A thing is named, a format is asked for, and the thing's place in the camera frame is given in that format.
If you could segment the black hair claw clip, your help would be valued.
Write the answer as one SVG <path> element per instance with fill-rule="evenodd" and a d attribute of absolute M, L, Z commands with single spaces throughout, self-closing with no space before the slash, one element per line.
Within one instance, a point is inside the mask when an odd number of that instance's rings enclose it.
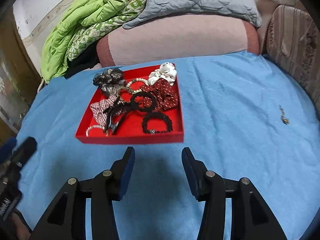
<path fill-rule="evenodd" d="M 111 134 L 116 134 L 121 123 L 124 121 L 125 116 L 136 109 L 137 107 L 132 103 L 119 103 L 104 110 L 104 113 L 107 114 L 107 119 L 103 132 L 106 135 L 109 135 L 109 132 L 111 132 Z"/>

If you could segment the red white plaid scrunchie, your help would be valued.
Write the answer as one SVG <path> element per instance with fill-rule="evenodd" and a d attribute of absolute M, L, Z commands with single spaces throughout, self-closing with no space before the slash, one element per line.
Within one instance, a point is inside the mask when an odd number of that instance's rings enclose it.
<path fill-rule="evenodd" d="M 107 99 L 101 99 L 99 102 L 90 104 L 90 110 L 97 124 L 101 126 L 106 125 L 107 114 L 104 113 L 104 110 L 113 107 L 116 99 L 117 97 L 115 95 L 111 95 Z"/>

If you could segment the dark red dotted scrunchie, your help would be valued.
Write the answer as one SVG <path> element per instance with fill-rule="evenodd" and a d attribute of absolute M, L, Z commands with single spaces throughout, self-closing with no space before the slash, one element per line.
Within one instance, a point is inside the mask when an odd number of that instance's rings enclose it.
<path fill-rule="evenodd" d="M 156 99 L 155 111 L 166 111 L 178 106 L 178 94 L 172 85 L 165 79 L 158 79 L 153 85 L 142 85 L 143 92 L 150 93 Z"/>

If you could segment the grey black scrunchie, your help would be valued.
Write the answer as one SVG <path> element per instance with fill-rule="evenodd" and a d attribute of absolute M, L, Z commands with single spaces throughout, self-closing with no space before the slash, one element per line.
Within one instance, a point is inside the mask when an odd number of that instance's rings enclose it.
<path fill-rule="evenodd" d="M 126 86 L 124 73 L 119 68 L 107 68 L 93 78 L 93 85 L 100 88 L 106 97 L 116 95 L 120 87 Z"/>

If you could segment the white dotted scrunchie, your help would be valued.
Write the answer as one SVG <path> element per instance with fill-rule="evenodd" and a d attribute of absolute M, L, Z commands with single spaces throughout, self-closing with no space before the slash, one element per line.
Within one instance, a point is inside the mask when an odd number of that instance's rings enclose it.
<path fill-rule="evenodd" d="M 175 65 L 170 62 L 165 62 L 160 65 L 160 67 L 149 74 L 148 84 L 154 85 L 160 78 L 163 78 L 174 85 L 176 81 L 177 70 Z"/>

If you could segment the ornate glass door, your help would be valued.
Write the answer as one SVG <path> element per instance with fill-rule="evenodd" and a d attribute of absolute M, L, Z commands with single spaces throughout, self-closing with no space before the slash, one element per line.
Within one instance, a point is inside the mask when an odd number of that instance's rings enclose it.
<path fill-rule="evenodd" d="M 1 17 L 1 144 L 19 132 L 39 84 L 9 11 Z"/>

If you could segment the blue towel blanket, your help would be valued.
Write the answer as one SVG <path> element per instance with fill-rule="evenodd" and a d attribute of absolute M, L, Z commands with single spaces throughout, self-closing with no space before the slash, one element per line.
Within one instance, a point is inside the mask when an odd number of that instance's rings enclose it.
<path fill-rule="evenodd" d="M 299 239 L 319 209 L 319 120 L 298 83 L 245 51 L 174 59 L 184 123 L 181 144 L 137 145 L 124 199 L 115 202 L 121 239 L 195 239 L 203 204 L 192 196 L 181 162 L 196 159 L 224 178 L 249 178 L 288 239 Z M 71 177 L 93 178 L 121 158 L 124 145 L 75 137 L 95 93 L 95 71 L 53 79 L 25 116 L 17 141 L 37 151 L 22 170 L 18 209 L 34 227 Z M 282 106 L 288 125 L 280 119 Z"/>

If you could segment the pink bolster cushion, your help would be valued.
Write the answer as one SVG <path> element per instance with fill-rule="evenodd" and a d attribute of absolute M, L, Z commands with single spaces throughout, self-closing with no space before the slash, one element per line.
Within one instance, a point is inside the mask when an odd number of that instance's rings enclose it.
<path fill-rule="evenodd" d="M 243 50 L 260 53 L 253 25 L 239 18 L 205 14 L 170 16 L 132 29 L 118 28 L 97 44 L 103 67 Z"/>

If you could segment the green quilt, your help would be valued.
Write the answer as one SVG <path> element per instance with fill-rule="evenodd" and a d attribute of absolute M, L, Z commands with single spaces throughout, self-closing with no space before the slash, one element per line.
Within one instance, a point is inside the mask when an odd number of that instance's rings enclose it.
<path fill-rule="evenodd" d="M 75 0 L 42 47 L 41 75 L 46 83 L 61 77 L 91 44 L 135 19 L 147 0 Z"/>

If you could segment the striped floral cushion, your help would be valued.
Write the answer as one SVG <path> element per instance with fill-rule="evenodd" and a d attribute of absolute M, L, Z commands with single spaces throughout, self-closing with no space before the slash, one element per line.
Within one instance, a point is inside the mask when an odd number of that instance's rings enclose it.
<path fill-rule="evenodd" d="M 266 50 L 319 108 L 319 30 L 304 10 L 280 5 L 268 26 Z"/>

